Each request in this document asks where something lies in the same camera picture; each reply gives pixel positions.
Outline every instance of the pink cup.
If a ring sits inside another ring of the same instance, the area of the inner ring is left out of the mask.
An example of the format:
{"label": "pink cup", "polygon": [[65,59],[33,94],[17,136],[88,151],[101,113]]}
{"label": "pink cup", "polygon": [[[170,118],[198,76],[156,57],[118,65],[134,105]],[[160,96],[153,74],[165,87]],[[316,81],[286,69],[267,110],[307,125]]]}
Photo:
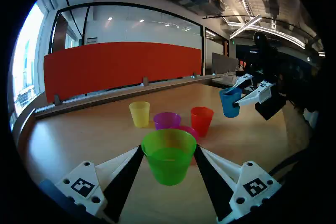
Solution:
{"label": "pink cup", "polygon": [[176,127],[171,127],[171,129],[184,130],[184,131],[190,133],[195,138],[196,142],[198,142],[198,140],[199,140],[197,131],[194,130],[193,128],[191,128],[191,127],[180,125],[180,126],[176,126]]}

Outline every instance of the wooden table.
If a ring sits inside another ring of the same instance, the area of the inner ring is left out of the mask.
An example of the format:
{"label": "wooden table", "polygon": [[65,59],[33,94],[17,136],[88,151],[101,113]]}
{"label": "wooden table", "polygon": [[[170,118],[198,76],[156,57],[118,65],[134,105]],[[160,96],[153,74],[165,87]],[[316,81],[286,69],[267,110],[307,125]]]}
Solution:
{"label": "wooden table", "polygon": [[[190,126],[190,110],[206,106],[215,111],[200,145],[237,164],[253,160],[266,171],[297,146],[287,140],[282,111],[269,121],[253,104],[240,108],[236,118],[223,115],[219,88],[190,84],[38,120],[23,157],[33,180],[56,183],[83,160],[96,165],[141,144],[154,130],[133,125],[129,103],[150,103],[150,118],[159,112],[176,112]],[[184,181],[168,187],[158,184],[143,158],[121,214],[121,223],[214,223],[215,211],[200,172],[192,161]]]}

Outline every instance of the plastic cup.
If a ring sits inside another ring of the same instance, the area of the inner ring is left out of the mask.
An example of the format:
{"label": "plastic cup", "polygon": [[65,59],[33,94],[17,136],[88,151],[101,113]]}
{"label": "plastic cup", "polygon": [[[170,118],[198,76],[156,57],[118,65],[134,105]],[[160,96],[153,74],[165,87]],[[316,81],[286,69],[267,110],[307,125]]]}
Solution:
{"label": "plastic cup", "polygon": [[185,132],[190,133],[195,138],[196,142],[199,142],[200,138],[198,137],[197,131],[194,130],[193,128],[191,128],[191,127],[180,125],[180,126],[177,126],[177,127],[172,127],[171,129],[184,130]]}
{"label": "plastic cup", "polygon": [[136,101],[129,105],[135,127],[145,128],[150,120],[150,104],[146,101]]}
{"label": "plastic cup", "polygon": [[220,100],[222,101],[223,113],[228,118],[234,118],[239,114],[239,106],[233,107],[233,103],[242,97],[240,88],[226,88],[219,92]]}
{"label": "plastic cup", "polygon": [[164,112],[156,114],[153,121],[156,129],[169,129],[179,126],[181,117],[176,113]]}
{"label": "plastic cup", "polygon": [[155,179],[164,185],[176,185],[186,172],[196,149],[195,138],[179,129],[155,130],[141,143]]}
{"label": "plastic cup", "polygon": [[200,137],[205,137],[209,129],[213,110],[206,107],[195,107],[191,110],[192,128],[195,129]]}

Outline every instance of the purple cup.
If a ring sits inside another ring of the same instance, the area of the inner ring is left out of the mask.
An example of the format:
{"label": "purple cup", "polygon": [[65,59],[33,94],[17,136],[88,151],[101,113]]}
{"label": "purple cup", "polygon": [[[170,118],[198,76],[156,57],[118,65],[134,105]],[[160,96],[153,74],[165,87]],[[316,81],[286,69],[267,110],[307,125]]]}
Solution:
{"label": "purple cup", "polygon": [[196,142],[198,142],[198,140],[199,140],[197,131],[194,130],[193,128],[191,128],[191,127],[180,125],[180,126],[177,126],[177,127],[171,127],[171,129],[184,130],[184,131],[190,133],[195,138]]}
{"label": "purple cup", "polygon": [[158,113],[153,118],[156,129],[169,129],[180,125],[181,117],[176,113]]}

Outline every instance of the yellow cup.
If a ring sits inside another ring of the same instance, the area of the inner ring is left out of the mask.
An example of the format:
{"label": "yellow cup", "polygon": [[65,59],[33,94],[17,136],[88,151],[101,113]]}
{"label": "yellow cup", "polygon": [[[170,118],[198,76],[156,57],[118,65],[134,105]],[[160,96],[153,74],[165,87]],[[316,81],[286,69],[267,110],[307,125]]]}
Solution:
{"label": "yellow cup", "polygon": [[150,120],[150,104],[146,101],[136,101],[129,105],[135,127],[145,128]]}

